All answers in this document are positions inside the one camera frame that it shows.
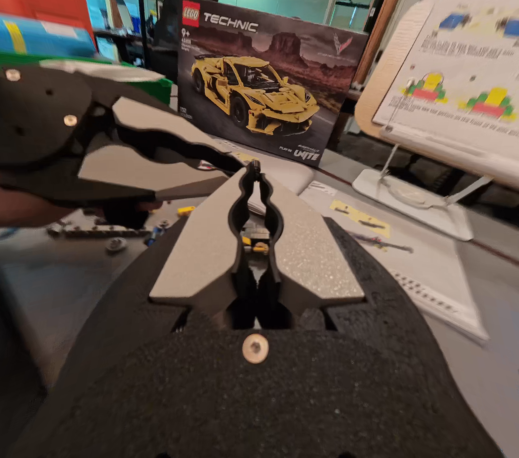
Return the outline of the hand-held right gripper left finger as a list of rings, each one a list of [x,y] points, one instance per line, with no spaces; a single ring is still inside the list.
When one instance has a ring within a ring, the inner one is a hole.
[[[195,208],[149,293],[152,302],[227,307],[237,298],[232,274],[253,188],[254,166],[247,166]]]

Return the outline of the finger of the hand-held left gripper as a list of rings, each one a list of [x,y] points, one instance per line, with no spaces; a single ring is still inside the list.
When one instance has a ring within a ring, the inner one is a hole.
[[[83,159],[77,202],[170,201],[211,195],[229,178],[229,149],[220,143],[161,143],[152,158],[107,145]]]
[[[232,152],[182,117],[123,97],[112,113],[119,139],[152,161],[159,161],[156,152],[162,149],[205,161],[226,174],[243,168]]]

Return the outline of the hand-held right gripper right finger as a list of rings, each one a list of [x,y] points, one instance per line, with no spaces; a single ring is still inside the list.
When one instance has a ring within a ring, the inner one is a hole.
[[[363,302],[364,291],[324,217],[271,176],[261,174],[259,186],[270,234],[259,297],[272,308]]]

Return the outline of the grey lego beam assembly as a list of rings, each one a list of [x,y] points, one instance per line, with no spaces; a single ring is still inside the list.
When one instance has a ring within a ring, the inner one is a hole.
[[[243,228],[241,239],[246,253],[269,255],[270,233],[268,229],[262,227]]]

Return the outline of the pile of black lego beams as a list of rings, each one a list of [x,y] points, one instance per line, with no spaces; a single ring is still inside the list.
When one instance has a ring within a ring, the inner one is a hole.
[[[61,221],[45,227],[46,234],[56,239],[146,238],[149,237],[154,230],[154,226],[133,229],[118,225],[99,224],[92,221],[80,224],[73,223],[72,221]]]

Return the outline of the yellow car lego box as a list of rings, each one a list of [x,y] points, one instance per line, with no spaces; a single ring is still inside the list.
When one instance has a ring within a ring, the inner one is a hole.
[[[367,45],[364,32],[163,0],[158,46],[177,53],[178,113],[206,134],[318,167]]]

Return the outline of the person's left hand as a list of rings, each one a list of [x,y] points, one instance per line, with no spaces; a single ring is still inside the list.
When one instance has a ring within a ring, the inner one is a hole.
[[[41,228],[61,221],[76,210],[35,195],[1,188],[1,228]]]

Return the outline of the green plastic bin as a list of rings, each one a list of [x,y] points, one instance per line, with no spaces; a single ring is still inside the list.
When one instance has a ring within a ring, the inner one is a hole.
[[[18,53],[11,53],[11,52],[1,52],[1,65],[26,65],[26,64],[32,64],[32,65],[39,65],[38,62],[41,60],[46,59],[72,59],[72,60],[79,60],[79,61],[97,61],[98,63],[108,63],[101,60],[96,59],[88,59],[88,58],[61,58],[61,57],[49,57],[49,56],[37,56],[37,55],[31,55],[31,54],[18,54]],[[137,88],[140,88],[141,90],[145,91],[149,95],[159,99],[162,103],[166,104],[167,106],[170,105],[170,99],[171,99],[171,90],[172,90],[172,82],[165,78],[165,76],[154,83],[125,83],[128,85],[133,85]]]

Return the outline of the white crumpled paper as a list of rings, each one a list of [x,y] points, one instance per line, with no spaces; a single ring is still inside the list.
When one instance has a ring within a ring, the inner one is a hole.
[[[82,73],[92,77],[109,79],[120,83],[154,83],[162,74],[133,65],[98,63],[72,59],[46,59],[38,62],[41,67],[68,73]]]

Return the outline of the open instruction booklet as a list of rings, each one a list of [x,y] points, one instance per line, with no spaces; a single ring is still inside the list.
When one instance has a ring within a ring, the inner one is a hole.
[[[224,141],[244,163],[258,160],[262,170],[321,215],[334,220],[392,275],[415,305],[430,316],[485,344],[483,325],[451,239],[365,203],[317,180],[310,169]]]

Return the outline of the wooden board white stand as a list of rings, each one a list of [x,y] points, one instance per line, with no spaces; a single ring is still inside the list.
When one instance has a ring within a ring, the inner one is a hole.
[[[393,150],[381,170],[362,171],[353,187],[358,193],[441,233],[470,241],[474,237],[473,230],[459,202],[492,182],[518,189],[518,140],[512,143],[510,138],[496,136],[490,138],[490,142],[484,142],[482,138],[476,139],[476,143],[469,143],[467,138],[460,142],[454,136],[442,137],[398,124],[395,128],[390,124],[374,123],[374,116],[436,1],[422,0],[410,8],[361,94],[355,109],[360,129],[369,136],[391,143]],[[419,189],[390,174],[390,161],[398,148],[472,173],[478,180],[456,194],[447,192],[447,197]]]

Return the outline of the printed instruction sheet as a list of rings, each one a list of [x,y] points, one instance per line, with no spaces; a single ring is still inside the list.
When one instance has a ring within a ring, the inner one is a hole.
[[[437,0],[374,123],[518,140],[518,0]]]

